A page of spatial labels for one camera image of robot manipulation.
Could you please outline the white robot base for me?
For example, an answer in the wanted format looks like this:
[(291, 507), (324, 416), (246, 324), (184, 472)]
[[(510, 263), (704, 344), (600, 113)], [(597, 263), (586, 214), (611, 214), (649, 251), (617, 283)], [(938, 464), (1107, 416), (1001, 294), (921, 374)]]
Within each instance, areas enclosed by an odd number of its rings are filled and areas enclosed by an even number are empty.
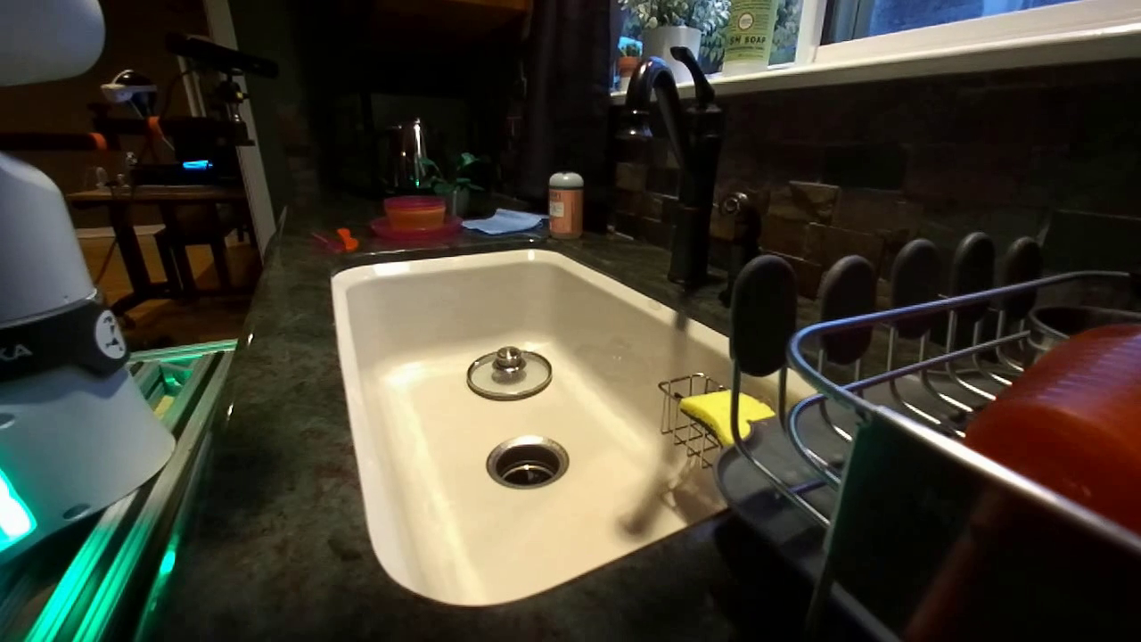
[(0, 153), (0, 562), (126, 501), (176, 439), (126, 372), (57, 181)]

